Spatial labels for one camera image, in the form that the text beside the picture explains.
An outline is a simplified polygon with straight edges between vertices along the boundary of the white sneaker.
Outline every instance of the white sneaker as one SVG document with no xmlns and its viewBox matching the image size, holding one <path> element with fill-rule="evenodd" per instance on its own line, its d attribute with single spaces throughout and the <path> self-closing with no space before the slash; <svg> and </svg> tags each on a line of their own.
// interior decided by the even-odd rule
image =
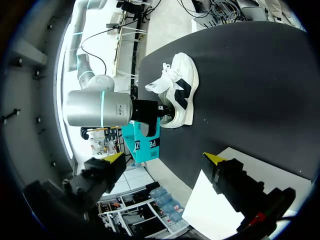
<svg viewBox="0 0 320 240">
<path fill-rule="evenodd" d="M 145 86 L 147 91 L 159 94 L 164 103 L 167 99 L 174 107 L 174 118 L 164 117 L 160 121 L 161 127 L 174 129 L 182 125 L 192 125 L 193 97 L 198 86 L 199 75 L 196 65 L 187 54 L 176 54 L 171 67 L 169 64 L 163 64 L 162 76 Z"/>
<path fill-rule="evenodd" d="M 279 23 L 279 24 L 283 24 L 284 23 L 282 20 L 279 20 L 276 16 L 274 16 L 274 21 L 276 23 Z"/>
<path fill-rule="evenodd" d="M 284 15 L 284 16 L 293 27 L 296 26 L 295 21 L 291 16 L 286 16 L 286 15 Z"/>
</svg>

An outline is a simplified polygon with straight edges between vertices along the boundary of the teal box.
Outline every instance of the teal box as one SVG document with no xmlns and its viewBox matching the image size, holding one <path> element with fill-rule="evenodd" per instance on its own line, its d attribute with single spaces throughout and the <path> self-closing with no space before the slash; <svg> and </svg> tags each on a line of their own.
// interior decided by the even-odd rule
<svg viewBox="0 0 320 240">
<path fill-rule="evenodd" d="M 154 136 L 145 137 L 141 132 L 141 123 L 134 121 L 122 126 L 122 136 L 136 163 L 143 163 L 159 157 L 160 118 L 157 119 Z"/>
</svg>

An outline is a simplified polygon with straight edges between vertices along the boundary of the black wire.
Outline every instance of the black wire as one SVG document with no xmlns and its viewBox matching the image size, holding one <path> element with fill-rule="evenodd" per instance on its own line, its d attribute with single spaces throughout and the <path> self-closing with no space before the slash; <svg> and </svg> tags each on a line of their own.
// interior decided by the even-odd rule
<svg viewBox="0 0 320 240">
<path fill-rule="evenodd" d="M 211 6 L 212 6 L 212 2 L 210 3 L 210 7 L 209 7 L 209 10 L 208 10 L 208 12 L 206 13 L 206 15 L 204 15 L 204 16 L 194 16 L 194 15 L 192 15 L 190 12 L 188 12 L 188 10 L 186 9 L 186 7 L 185 7 L 185 5 L 184 5 L 184 2 L 181 0 L 181 4 L 182 4 L 182 7 L 183 7 L 183 9 L 190 15 L 190 16 L 192 16 L 192 17 L 194 17 L 194 18 L 196 18 L 196 19 L 203 19 L 203 18 L 205 18 L 206 16 L 208 16 L 209 15 L 209 13 L 210 13 L 210 11 L 211 11 Z"/>
<path fill-rule="evenodd" d="M 148 16 L 149 14 L 151 14 L 154 10 L 156 10 L 156 8 L 159 6 L 159 4 L 161 3 L 161 1 L 162 1 L 162 0 L 159 0 L 158 4 L 157 4 L 154 8 L 152 8 L 151 6 L 149 6 L 148 8 L 151 8 L 151 9 L 148 10 L 148 8 L 147 8 L 147 9 L 144 11 L 144 14 L 145 14 L 146 16 Z"/>
<path fill-rule="evenodd" d="M 98 57 L 98 56 L 96 56 L 96 55 L 94 55 L 94 54 L 92 54 L 92 53 L 84 50 L 84 47 L 83 47 L 84 43 L 85 43 L 87 40 L 89 40 L 89 39 L 91 39 L 91 38 L 93 38 L 93 37 L 95 37 L 95 36 L 97 36 L 97 35 L 104 34 L 104 33 L 106 33 L 106 32 L 112 31 L 112 30 L 114 30 L 114 29 L 122 28 L 122 27 L 124 27 L 124 26 L 129 25 L 129 24 L 133 24 L 133 23 L 135 23 L 135 22 L 137 22 L 137 21 L 138 21 L 138 19 L 137 19 L 137 20 L 134 20 L 134 21 L 132 21 L 132 22 L 129 22 L 129 23 L 126 23 L 126 24 L 123 24 L 123 25 L 120 25 L 120 26 L 116 26 L 116 27 L 114 27 L 114 28 L 111 28 L 111 29 L 108 29 L 108 30 L 99 32 L 99 33 L 97 33 L 97 34 L 94 34 L 94 35 L 86 38 L 86 39 L 81 43 L 81 46 L 80 46 L 80 47 L 81 47 L 81 49 L 82 49 L 86 54 L 89 54 L 89 55 L 91 55 L 91 56 L 93 56 L 93 57 L 96 57 L 97 59 L 99 59 L 99 60 L 103 63 L 103 65 L 104 65 L 104 75 L 107 74 L 107 65 L 106 65 L 105 61 L 103 61 L 102 58 L 100 58 L 100 57 Z"/>
<path fill-rule="evenodd" d="M 278 218 L 278 219 L 276 220 L 276 222 L 278 222 L 278 221 L 284 221 L 284 220 L 292 221 L 294 218 L 295 218 L 295 216 L 284 216 L 284 217 Z"/>
<path fill-rule="evenodd" d="M 190 10 L 190 9 L 188 9 L 188 8 L 185 8 L 186 10 L 188 10 L 189 12 L 192 12 L 192 13 L 198 13 L 197 11 L 193 11 L 193 10 Z"/>
</svg>

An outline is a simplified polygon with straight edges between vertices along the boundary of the shoelace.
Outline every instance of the shoelace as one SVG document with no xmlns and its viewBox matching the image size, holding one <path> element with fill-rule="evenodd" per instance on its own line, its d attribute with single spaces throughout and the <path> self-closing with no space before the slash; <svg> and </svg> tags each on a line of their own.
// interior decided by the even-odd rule
<svg viewBox="0 0 320 240">
<path fill-rule="evenodd" d="M 170 64 L 163 63 L 163 70 L 161 78 L 166 78 L 172 83 L 179 77 L 179 70 L 171 68 Z"/>
</svg>

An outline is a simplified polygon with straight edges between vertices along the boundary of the red component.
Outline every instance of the red component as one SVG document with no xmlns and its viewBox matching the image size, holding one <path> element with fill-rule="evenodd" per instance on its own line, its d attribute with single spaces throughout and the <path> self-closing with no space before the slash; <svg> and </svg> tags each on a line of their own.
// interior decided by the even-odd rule
<svg viewBox="0 0 320 240">
<path fill-rule="evenodd" d="M 257 222 L 262 222 L 265 219 L 266 219 L 266 215 L 261 212 L 258 212 L 258 214 L 254 217 L 254 219 L 251 220 L 248 226 L 251 226 Z"/>
</svg>

